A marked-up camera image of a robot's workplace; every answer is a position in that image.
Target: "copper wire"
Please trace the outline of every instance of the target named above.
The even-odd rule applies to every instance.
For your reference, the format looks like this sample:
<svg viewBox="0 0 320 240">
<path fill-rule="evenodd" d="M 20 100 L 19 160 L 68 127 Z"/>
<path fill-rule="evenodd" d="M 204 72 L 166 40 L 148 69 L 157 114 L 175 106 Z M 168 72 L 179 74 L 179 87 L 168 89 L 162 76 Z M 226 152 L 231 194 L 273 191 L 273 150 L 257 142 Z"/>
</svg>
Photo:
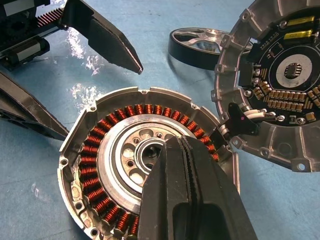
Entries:
<svg viewBox="0 0 320 240">
<path fill-rule="evenodd" d="M 103 194 L 105 194 L 104 188 L 100 187 L 95 191 L 89 192 L 86 196 L 88 197 L 89 201 L 92 202 L 101 197 Z"/>
<path fill-rule="evenodd" d="M 135 113 L 137 115 L 144 114 L 144 108 L 142 107 L 141 104 L 135 105 L 134 108 L 135 108 Z"/>
<path fill-rule="evenodd" d="M 186 115 L 183 115 L 182 117 L 181 117 L 181 119 L 179 120 L 179 123 L 181 123 L 182 125 L 186 125 L 188 122 L 189 122 L 189 117 L 188 116 L 186 116 Z"/>
<path fill-rule="evenodd" d="M 122 108 L 119 108 L 118 110 L 116 110 L 115 113 L 120 120 L 124 120 L 127 118 L 126 113 Z"/>
<path fill-rule="evenodd" d="M 112 124 L 110 124 L 107 120 L 105 119 L 101 119 L 100 121 L 98 121 L 98 126 L 100 126 L 101 128 L 103 128 L 105 131 L 109 131 L 113 126 Z"/>
<path fill-rule="evenodd" d="M 193 132 L 194 130 L 196 130 L 198 124 L 195 121 L 191 121 L 186 128 L 189 129 L 191 132 Z"/>
<path fill-rule="evenodd" d="M 209 153 L 213 154 L 216 151 L 216 148 L 213 144 L 207 145 L 206 148 L 208 149 Z"/>
<path fill-rule="evenodd" d="M 129 117 L 132 117 L 132 116 L 136 115 L 135 110 L 134 110 L 134 108 L 132 106 L 126 106 L 124 109 L 126 111 L 126 114 Z"/>
<path fill-rule="evenodd" d="M 208 144 L 209 142 L 211 142 L 211 139 L 208 136 L 204 136 L 200 138 L 200 141 L 203 142 L 204 144 Z"/>
<path fill-rule="evenodd" d="M 202 129 L 202 128 L 198 128 L 197 130 L 195 130 L 194 132 L 193 132 L 193 134 L 195 135 L 195 137 L 197 138 L 197 139 L 199 139 L 199 138 L 201 138 L 204 134 L 205 134 L 205 131 Z"/>
<path fill-rule="evenodd" d="M 138 227 L 139 227 L 139 217 L 138 216 L 134 216 L 133 217 L 133 222 L 129 228 L 128 231 L 128 237 L 130 236 L 138 236 Z"/>
<path fill-rule="evenodd" d="M 102 128 L 95 126 L 90 133 L 103 138 L 107 132 Z"/>
<path fill-rule="evenodd" d="M 108 205 L 110 205 L 111 203 L 113 203 L 113 201 L 111 200 L 110 197 L 106 196 L 102 201 L 100 201 L 95 207 L 94 209 L 96 210 L 96 212 L 98 213 L 98 215 L 101 215 L 104 210 L 108 207 Z"/>
<path fill-rule="evenodd" d="M 85 140 L 87 144 L 98 145 L 98 146 L 101 144 L 101 141 L 102 141 L 101 138 L 97 136 L 92 136 L 92 135 L 89 135 Z"/>
<path fill-rule="evenodd" d="M 95 156 L 81 156 L 80 165 L 96 165 L 97 159 Z"/>
<path fill-rule="evenodd" d="M 113 206 L 108 211 L 108 213 L 104 216 L 104 220 L 106 220 L 106 222 L 111 225 L 119 211 L 120 211 L 120 208 L 117 205 Z"/>
<path fill-rule="evenodd" d="M 216 162 L 219 162 L 219 155 L 217 153 L 211 154 L 211 157 L 213 158 L 213 160 L 215 160 Z"/>
<path fill-rule="evenodd" d="M 116 115 L 113 113 L 108 114 L 106 116 L 106 118 L 114 125 L 116 125 L 118 122 L 120 122 L 119 119 L 116 117 Z"/>
<path fill-rule="evenodd" d="M 163 116 L 170 118 L 171 117 L 171 108 L 165 107 L 162 113 Z"/>
<path fill-rule="evenodd" d="M 152 114 L 152 104 L 145 104 L 144 105 L 144 112 L 146 114 Z"/>
<path fill-rule="evenodd" d="M 89 146 L 89 145 L 83 145 L 81 152 L 84 154 L 91 154 L 91 155 L 97 155 L 98 154 L 98 148 L 95 146 Z"/>
<path fill-rule="evenodd" d="M 94 187 L 97 184 L 99 184 L 99 178 L 95 177 L 95 178 L 85 180 L 82 183 L 82 187 L 83 187 L 83 189 L 89 189 L 89 188 Z"/>
<path fill-rule="evenodd" d="M 155 105 L 153 109 L 153 114 L 161 115 L 162 114 L 162 106 Z"/>
<path fill-rule="evenodd" d="M 129 218 L 130 218 L 130 213 L 128 213 L 127 211 L 122 213 L 118 221 L 116 222 L 114 229 L 118 229 L 121 232 L 125 233 L 128 227 Z"/>
<path fill-rule="evenodd" d="M 96 167 L 85 167 L 80 170 L 81 177 L 87 177 L 87 176 L 96 175 L 96 174 L 97 174 Z"/>
<path fill-rule="evenodd" d="M 180 115 L 181 115 L 181 112 L 175 110 L 175 111 L 172 113 L 171 118 L 172 118 L 173 120 L 179 121 Z"/>
</svg>

